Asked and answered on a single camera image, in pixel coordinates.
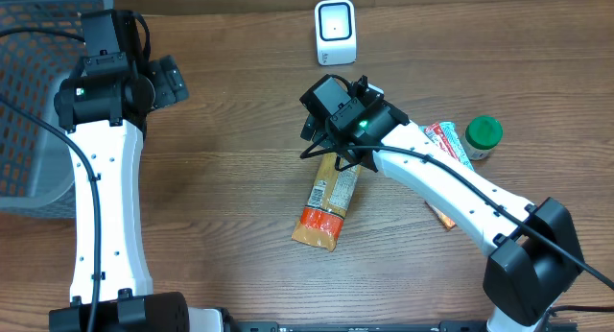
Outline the red cracker sleeve package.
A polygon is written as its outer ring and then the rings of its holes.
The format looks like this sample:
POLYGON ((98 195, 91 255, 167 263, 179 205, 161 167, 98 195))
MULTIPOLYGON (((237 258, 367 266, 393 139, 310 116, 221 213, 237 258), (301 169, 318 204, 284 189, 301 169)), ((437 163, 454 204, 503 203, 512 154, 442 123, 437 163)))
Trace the red cracker sleeve package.
POLYGON ((299 243, 333 251, 338 243, 344 219, 353 197, 361 169, 358 166, 337 171, 348 162, 336 154, 325 154, 292 239, 299 243))

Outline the small orange tissue pack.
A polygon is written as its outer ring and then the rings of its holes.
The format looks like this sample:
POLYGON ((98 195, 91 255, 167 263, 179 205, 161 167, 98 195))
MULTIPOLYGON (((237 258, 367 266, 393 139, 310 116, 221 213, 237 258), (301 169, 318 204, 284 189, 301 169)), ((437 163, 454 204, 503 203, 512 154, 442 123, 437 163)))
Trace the small orange tissue pack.
POLYGON ((429 202, 426 202, 426 204, 431 208, 433 213, 437 216, 439 221, 446 229, 450 230, 456 226, 456 223, 451 218, 449 218, 447 215, 437 209, 434 205, 430 204, 429 202))

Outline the green lid jar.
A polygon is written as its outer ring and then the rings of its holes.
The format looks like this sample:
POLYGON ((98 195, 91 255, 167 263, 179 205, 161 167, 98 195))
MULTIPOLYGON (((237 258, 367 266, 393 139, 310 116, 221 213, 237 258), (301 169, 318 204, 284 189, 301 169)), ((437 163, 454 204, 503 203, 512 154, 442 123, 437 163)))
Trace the green lid jar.
POLYGON ((503 127, 496 118, 481 115, 468 124, 460 142, 470 160, 481 160, 489 156, 503 134, 503 127))

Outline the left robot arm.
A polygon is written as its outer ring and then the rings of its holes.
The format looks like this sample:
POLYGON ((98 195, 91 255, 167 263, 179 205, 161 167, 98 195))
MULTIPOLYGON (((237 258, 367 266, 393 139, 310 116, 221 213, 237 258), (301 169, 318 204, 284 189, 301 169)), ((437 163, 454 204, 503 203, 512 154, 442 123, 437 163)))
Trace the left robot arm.
POLYGON ((76 260, 70 305, 52 331, 233 331, 222 308, 154 292, 142 241, 139 165, 147 115, 188 98, 174 59, 151 60, 137 12, 81 17, 86 54, 54 98, 72 160, 76 260))

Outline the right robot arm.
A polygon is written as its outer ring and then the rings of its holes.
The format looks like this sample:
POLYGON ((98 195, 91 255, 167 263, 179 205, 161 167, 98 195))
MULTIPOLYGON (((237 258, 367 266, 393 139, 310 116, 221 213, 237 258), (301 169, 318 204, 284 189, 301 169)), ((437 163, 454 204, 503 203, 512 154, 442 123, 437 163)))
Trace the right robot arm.
POLYGON ((361 165, 415 191, 450 217, 486 259, 483 289, 495 306, 487 331, 547 331, 560 296, 581 274, 569 210, 512 194, 446 154, 366 77, 327 74, 299 99, 301 136, 337 154, 336 170, 361 165))

